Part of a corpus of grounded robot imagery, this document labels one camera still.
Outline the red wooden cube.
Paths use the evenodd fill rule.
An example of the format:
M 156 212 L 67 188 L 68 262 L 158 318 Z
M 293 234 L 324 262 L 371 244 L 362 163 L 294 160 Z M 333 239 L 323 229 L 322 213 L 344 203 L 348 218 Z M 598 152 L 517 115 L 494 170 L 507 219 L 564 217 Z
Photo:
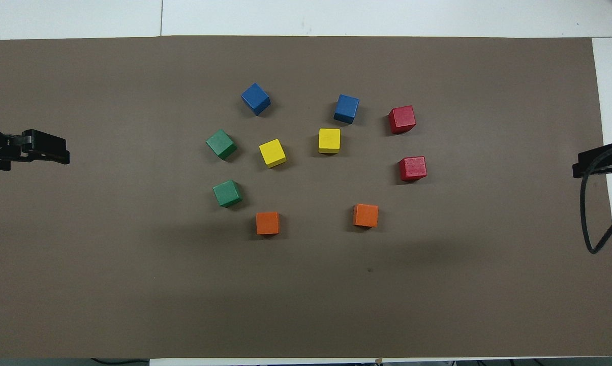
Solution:
M 418 181 L 427 177 L 426 158 L 424 156 L 408 156 L 397 163 L 401 181 Z
M 417 125 L 413 106 L 393 108 L 388 114 L 388 119 L 392 134 L 403 134 Z

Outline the green wooden cube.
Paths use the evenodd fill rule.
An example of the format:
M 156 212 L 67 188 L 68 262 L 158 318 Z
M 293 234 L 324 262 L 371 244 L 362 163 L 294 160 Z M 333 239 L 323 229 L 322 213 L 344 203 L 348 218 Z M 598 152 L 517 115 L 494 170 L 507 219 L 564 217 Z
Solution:
M 227 160 L 238 149 L 236 143 L 223 129 L 212 134 L 205 143 L 221 160 Z
M 213 186 L 213 193 L 220 207 L 230 207 L 243 200 L 239 185 L 234 180 L 227 180 Z

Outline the blue wooden cube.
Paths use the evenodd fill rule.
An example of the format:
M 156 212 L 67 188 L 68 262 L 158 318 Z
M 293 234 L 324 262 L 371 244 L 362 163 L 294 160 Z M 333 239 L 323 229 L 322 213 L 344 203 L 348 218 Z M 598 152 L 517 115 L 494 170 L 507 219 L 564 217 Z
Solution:
M 359 98 L 340 94 L 332 118 L 342 123 L 352 124 L 356 118 L 359 102 Z
M 258 83 L 253 83 L 244 90 L 241 99 L 256 116 L 271 105 L 269 94 Z

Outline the orange wooden cube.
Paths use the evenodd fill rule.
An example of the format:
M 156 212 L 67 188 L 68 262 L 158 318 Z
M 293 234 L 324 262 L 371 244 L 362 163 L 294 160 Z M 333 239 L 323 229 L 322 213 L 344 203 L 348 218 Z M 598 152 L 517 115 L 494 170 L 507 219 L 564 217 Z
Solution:
M 280 234 L 280 214 L 278 211 L 260 211 L 256 213 L 255 222 L 257 235 Z
M 372 204 L 355 204 L 352 223 L 357 227 L 374 228 L 378 226 L 380 208 Z

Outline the yellow wooden cube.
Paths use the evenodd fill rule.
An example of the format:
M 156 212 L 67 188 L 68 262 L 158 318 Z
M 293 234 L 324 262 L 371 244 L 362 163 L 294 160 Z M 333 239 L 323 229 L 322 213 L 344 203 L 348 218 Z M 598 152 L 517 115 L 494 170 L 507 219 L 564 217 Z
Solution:
M 341 150 L 341 130 L 339 128 L 320 128 L 318 134 L 318 153 L 335 155 Z
M 274 168 L 287 161 L 287 156 L 279 139 L 261 144 L 259 150 L 267 168 Z

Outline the brown table mat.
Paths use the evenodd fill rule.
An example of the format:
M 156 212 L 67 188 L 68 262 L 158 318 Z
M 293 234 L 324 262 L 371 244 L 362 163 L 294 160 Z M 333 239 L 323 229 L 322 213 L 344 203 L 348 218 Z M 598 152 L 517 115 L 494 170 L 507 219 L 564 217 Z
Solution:
M 571 169 L 603 144 L 590 39 L 0 41 L 0 130 L 28 128 L 71 162 L 0 171 L 0 358 L 612 356 L 612 244 L 586 250 Z

